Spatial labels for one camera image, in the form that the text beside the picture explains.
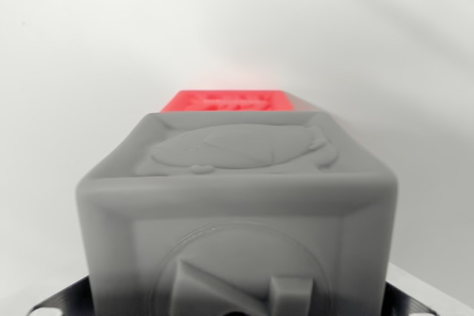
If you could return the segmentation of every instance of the cube front face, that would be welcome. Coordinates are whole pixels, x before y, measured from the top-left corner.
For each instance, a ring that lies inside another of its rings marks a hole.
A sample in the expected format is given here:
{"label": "cube front face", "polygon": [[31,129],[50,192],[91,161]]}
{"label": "cube front face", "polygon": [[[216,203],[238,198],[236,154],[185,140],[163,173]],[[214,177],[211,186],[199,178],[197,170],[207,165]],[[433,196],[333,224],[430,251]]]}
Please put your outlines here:
{"label": "cube front face", "polygon": [[148,115],[79,184],[96,313],[375,316],[395,190],[321,112]]}

